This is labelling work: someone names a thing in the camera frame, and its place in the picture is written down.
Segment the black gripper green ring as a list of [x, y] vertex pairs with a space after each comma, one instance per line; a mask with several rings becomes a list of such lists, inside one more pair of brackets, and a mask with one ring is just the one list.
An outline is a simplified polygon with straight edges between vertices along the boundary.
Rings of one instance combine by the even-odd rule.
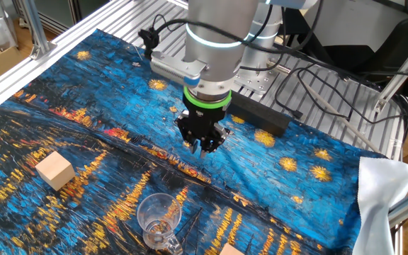
[[215, 152], [222, 145], [231, 131], [219, 124], [225, 117], [232, 99], [232, 92], [223, 95], [217, 101], [202, 101], [197, 99], [187, 88], [183, 89], [183, 110], [175, 119], [183, 140], [190, 145], [191, 153], [198, 148], [201, 139], [200, 157]]

